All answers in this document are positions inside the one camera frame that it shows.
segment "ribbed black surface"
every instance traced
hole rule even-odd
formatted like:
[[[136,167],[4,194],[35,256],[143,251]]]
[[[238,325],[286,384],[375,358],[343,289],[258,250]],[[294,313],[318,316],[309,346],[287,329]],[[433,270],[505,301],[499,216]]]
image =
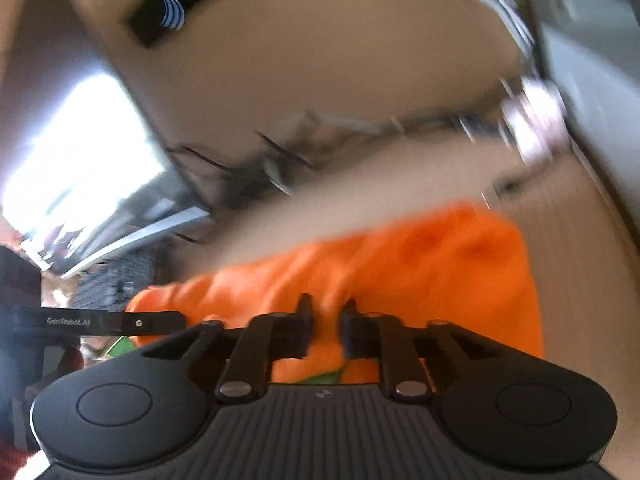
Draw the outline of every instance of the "ribbed black surface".
[[[42,480],[99,474],[50,468]],[[597,465],[558,474],[504,471],[467,456],[427,409],[391,402],[375,385],[271,386],[222,409],[194,446],[165,464],[112,480],[605,480]]]

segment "orange fabric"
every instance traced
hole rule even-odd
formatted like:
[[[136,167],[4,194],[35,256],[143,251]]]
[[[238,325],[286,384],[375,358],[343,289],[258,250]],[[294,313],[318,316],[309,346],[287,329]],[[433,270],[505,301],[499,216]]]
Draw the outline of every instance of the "orange fabric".
[[[218,319],[236,328],[258,314],[292,312],[303,292],[314,298],[308,357],[274,363],[274,382],[301,381],[345,364],[337,320],[349,298],[360,312],[398,316],[407,326],[448,319],[530,354],[543,353],[520,232],[491,211],[467,204],[150,288],[129,309],[180,310],[189,324]],[[350,363],[341,380],[375,381],[375,366]]]

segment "silver screw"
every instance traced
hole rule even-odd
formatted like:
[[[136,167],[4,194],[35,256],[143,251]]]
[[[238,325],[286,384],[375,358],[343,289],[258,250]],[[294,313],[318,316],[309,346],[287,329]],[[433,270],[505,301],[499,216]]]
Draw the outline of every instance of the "silver screw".
[[[403,397],[421,397],[427,390],[427,385],[418,381],[403,381],[396,386],[396,393]]]
[[[220,386],[220,393],[230,399],[245,397],[251,393],[251,385],[244,381],[229,381]]]

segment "orange cloth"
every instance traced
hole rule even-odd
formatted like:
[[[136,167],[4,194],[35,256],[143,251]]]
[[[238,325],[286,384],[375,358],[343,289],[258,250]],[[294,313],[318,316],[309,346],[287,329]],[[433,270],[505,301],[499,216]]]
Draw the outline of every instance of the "orange cloth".
[[[337,320],[349,298],[362,313],[391,314],[407,326],[448,319],[530,354],[543,353],[520,232],[467,204],[150,288],[129,310],[180,310],[189,324],[218,319],[236,328],[258,314],[292,312],[303,292],[314,304],[308,357],[274,363],[274,382],[297,382],[345,365]],[[375,381],[375,366],[353,362],[341,380]]]

